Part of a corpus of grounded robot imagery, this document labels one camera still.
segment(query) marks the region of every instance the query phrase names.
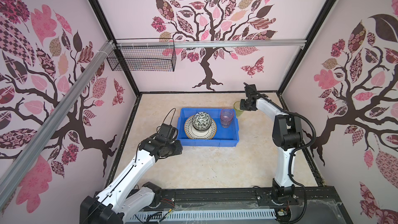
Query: butterfly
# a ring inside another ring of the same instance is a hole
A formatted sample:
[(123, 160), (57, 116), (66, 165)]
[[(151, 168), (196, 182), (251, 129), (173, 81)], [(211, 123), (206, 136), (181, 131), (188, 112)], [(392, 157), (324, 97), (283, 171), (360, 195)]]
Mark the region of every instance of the butterfly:
[(262, 65), (264, 63), (264, 56), (261, 57), (260, 59), (258, 59), (256, 61), (256, 64), (252, 67), (252, 66), (243, 66), (241, 67), (241, 69), (243, 69), (244, 71), (246, 71), (248, 73), (248, 75), (250, 75), (251, 77), (253, 77), (253, 75), (257, 72), (264, 72), (264, 66)]
[(125, 91), (125, 89), (123, 89), (122, 86), (119, 86), (119, 83), (115, 79), (113, 79), (113, 83), (115, 84), (115, 89), (116, 89), (117, 94), (113, 98), (112, 106), (116, 105), (117, 103), (121, 104), (123, 102), (122, 94)]

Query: patterned bowl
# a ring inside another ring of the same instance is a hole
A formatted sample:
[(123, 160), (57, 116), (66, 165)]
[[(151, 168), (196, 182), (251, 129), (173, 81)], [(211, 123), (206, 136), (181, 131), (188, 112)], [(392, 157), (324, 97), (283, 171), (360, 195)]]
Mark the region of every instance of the patterned bowl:
[(198, 112), (192, 118), (192, 125), (198, 131), (206, 131), (211, 126), (211, 117), (207, 112)]

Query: plastic cup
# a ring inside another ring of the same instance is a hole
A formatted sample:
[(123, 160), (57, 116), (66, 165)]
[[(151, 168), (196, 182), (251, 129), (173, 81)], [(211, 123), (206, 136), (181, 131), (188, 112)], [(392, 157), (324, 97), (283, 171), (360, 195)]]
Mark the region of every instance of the plastic cup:
[(222, 109), (220, 114), (221, 126), (224, 128), (228, 128), (232, 123), (234, 115), (235, 115), (234, 110)]
[(235, 112), (236, 112), (236, 117), (239, 117), (239, 116), (242, 115), (243, 110), (240, 109), (240, 101), (237, 101), (237, 102), (234, 103), (234, 109), (235, 109)]

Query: green cup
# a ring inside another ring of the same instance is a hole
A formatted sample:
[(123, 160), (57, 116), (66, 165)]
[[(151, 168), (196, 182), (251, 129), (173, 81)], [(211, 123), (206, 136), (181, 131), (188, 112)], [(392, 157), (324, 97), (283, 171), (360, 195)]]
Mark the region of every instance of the green cup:
[(234, 103), (234, 109), (235, 109), (235, 112), (236, 112), (236, 117), (239, 117), (239, 116), (242, 115), (243, 110), (240, 109), (240, 101), (237, 101), (237, 102)]

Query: pink wall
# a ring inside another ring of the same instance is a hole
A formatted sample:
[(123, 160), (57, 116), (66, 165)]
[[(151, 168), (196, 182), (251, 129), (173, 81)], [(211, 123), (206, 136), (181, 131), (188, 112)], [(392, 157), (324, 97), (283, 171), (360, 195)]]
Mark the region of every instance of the pink wall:
[[(238, 35), (239, 40), (247, 40), (250, 34), (264, 31), (268, 32), (263, 36), (272, 39), (304, 39), (325, 2), (259, 0), (258, 8), (251, 14), (251, 7), (257, 0), (221, 0), (220, 7), (211, 4), (205, 6), (206, 0), (99, 1), (116, 38), (162, 36), (174, 37), (177, 41), (218, 40), (216, 33), (219, 31), (219, 40), (231, 40)], [(222, 15), (226, 9), (230, 9), (227, 10), (230, 14)], [(261, 14), (265, 10), (269, 12), (266, 15)], [(187, 55), (192, 52), (191, 59), (185, 58), (182, 55), (184, 51), (178, 50), (175, 72), (133, 71), (132, 74), (140, 91), (242, 91), (243, 82), (255, 83), (260, 90), (277, 90), (297, 47), (257, 49), (244, 52), (232, 47), (221, 51), (207, 48), (206, 55), (201, 57), (201, 48), (197, 48), (186, 51)], [(216, 52), (221, 52), (223, 57), (214, 57)]]
[[(87, 0), (0, 3), (2, 175), (106, 38)], [(134, 101), (124, 74), (105, 62), (2, 209), (1, 222), (77, 223), (82, 200), (104, 187)]]
[(340, 0), (284, 93), (354, 223), (398, 220), (397, 34), (398, 0)]

